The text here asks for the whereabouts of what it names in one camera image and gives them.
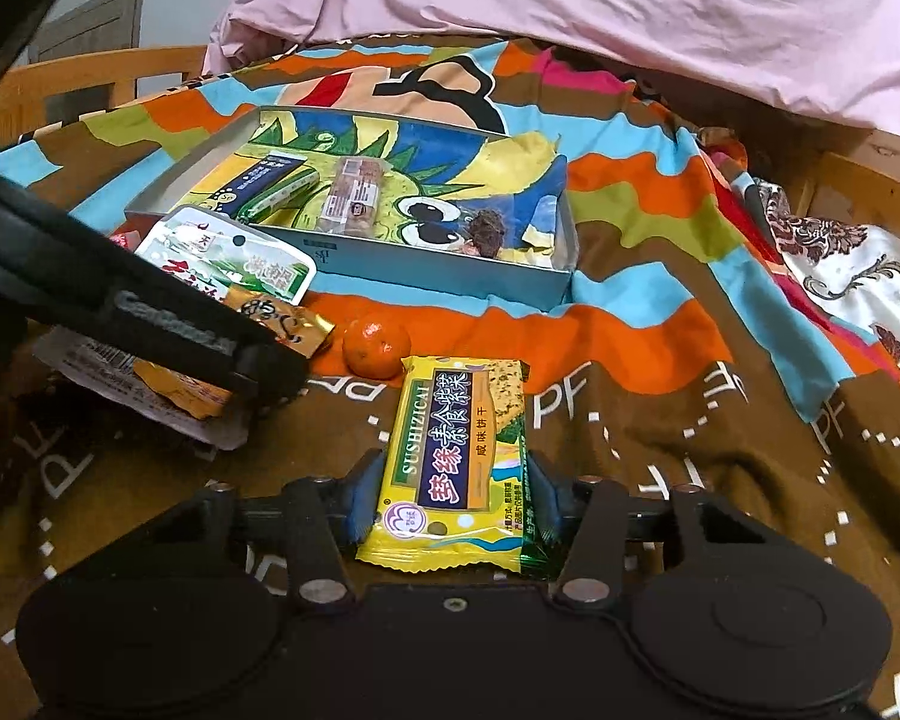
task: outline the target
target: screw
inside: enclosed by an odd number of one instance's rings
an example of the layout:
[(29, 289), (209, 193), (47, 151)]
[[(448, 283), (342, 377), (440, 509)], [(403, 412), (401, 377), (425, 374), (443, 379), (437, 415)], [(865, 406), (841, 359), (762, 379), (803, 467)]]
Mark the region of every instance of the screw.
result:
[(571, 579), (563, 586), (563, 594), (572, 601), (581, 604), (595, 604), (610, 595), (610, 588), (599, 579)]
[(346, 597), (346, 587), (333, 579), (312, 579), (301, 586), (300, 597), (311, 604), (333, 604)]
[(463, 598), (448, 598), (443, 602), (443, 608), (447, 611), (463, 611), (467, 607), (467, 603)]

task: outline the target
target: wooden bed frame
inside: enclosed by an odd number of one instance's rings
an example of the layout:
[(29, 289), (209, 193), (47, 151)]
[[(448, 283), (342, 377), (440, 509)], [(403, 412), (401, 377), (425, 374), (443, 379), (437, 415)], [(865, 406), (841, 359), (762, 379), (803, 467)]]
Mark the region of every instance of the wooden bed frame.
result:
[[(110, 107), (117, 107), (136, 97), (137, 79), (199, 76), (204, 52), (204, 46), (129, 49), (14, 68), (0, 83), (0, 146), (48, 124), (43, 103), (50, 95), (110, 84)], [(650, 81), (685, 119), (733, 129), (746, 145), (751, 171), (782, 185), (795, 214), (879, 224), (900, 236), (900, 138), (784, 113), (661, 71), (607, 66), (618, 76)]]
[(52, 124), (44, 109), (48, 97), (108, 85), (108, 107), (117, 108), (136, 98), (137, 79), (175, 73), (183, 81), (199, 77), (205, 54), (205, 46), (126, 49), (13, 68), (0, 82), (0, 146)]

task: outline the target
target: small orange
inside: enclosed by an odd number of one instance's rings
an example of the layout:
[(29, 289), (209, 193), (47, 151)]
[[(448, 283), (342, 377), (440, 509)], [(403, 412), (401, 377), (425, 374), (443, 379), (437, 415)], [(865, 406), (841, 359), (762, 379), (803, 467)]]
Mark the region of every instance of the small orange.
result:
[(410, 356), (410, 334), (399, 322), (367, 314), (343, 331), (343, 360), (357, 376), (385, 381), (403, 370)]

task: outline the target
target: pink bedsheet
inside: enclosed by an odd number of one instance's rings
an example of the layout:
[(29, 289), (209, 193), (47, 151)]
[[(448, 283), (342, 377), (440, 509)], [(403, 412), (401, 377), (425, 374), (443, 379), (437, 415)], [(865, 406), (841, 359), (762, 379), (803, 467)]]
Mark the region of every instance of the pink bedsheet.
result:
[(422, 32), (528, 35), (900, 135), (900, 0), (232, 0), (205, 69)]

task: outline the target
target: cartoon eye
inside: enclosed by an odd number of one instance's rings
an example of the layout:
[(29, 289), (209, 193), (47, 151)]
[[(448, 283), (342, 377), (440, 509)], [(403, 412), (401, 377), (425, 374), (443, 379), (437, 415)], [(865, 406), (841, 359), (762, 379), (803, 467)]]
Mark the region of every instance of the cartoon eye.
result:
[(435, 197), (404, 197), (396, 207), (405, 217), (417, 221), (456, 221), (460, 218), (460, 209), (456, 205)]
[(432, 221), (404, 224), (399, 232), (403, 242), (412, 247), (429, 248), (437, 251), (453, 251), (463, 244), (463, 238), (450, 227), (433, 223)]

